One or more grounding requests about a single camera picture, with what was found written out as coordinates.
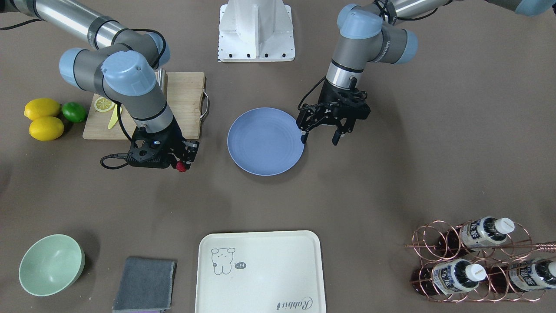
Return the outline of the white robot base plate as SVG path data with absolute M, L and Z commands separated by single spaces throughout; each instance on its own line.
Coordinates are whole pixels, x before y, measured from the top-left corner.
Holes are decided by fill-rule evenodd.
M 295 59 L 291 7 L 282 0 L 229 0 L 220 6 L 219 62 Z

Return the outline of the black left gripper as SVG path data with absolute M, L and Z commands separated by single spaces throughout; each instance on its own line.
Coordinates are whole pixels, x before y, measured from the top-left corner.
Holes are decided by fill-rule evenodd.
M 321 93 L 316 104 L 304 103 L 308 95 L 322 84 Z M 298 105 L 298 117 L 296 123 L 301 130 L 301 142 L 306 144 L 308 132 L 320 125 L 336 126 L 332 137 L 332 144 L 338 145 L 339 140 L 346 134 L 351 133 L 356 120 L 365 120 L 370 114 L 367 105 L 367 92 L 356 87 L 342 89 L 332 85 L 328 81 L 318 81 Z

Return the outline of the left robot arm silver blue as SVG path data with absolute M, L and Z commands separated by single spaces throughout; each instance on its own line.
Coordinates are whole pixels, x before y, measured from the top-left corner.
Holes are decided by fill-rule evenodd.
M 423 20 L 449 4 L 450 0 L 374 0 L 344 6 L 336 20 L 338 43 L 326 75 L 316 83 L 321 87 L 317 102 L 302 98 L 298 103 L 298 142 L 305 144 L 310 131 L 319 126 L 335 127 L 333 145 L 352 133 L 356 121 L 366 120 L 371 113 L 367 92 L 358 88 L 366 65 L 412 60 L 418 50 L 417 36 L 397 24 Z

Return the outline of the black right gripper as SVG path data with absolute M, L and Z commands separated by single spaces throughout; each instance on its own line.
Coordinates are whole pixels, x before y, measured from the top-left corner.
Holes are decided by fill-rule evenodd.
M 140 168 L 165 169 L 172 166 L 181 170 L 190 169 L 194 162 L 200 143 L 187 141 L 175 118 L 169 126 L 160 132 L 148 133 L 144 127 L 136 128 L 132 144 L 126 156 L 127 164 Z

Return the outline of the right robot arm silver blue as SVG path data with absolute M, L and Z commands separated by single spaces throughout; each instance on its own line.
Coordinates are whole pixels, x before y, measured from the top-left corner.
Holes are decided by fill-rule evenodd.
M 197 141 L 183 137 L 157 82 L 155 69 L 169 59 L 165 38 L 155 30 L 129 29 L 73 0 L 3 0 L 1 12 L 21 12 L 85 38 L 92 50 L 62 55 L 61 76 L 69 84 L 121 104 L 136 124 L 126 165 L 184 172 L 195 160 Z M 293 118 L 273 108 L 251 110 L 230 130 L 230 154 L 244 169 L 272 176 L 293 167 L 304 150 Z

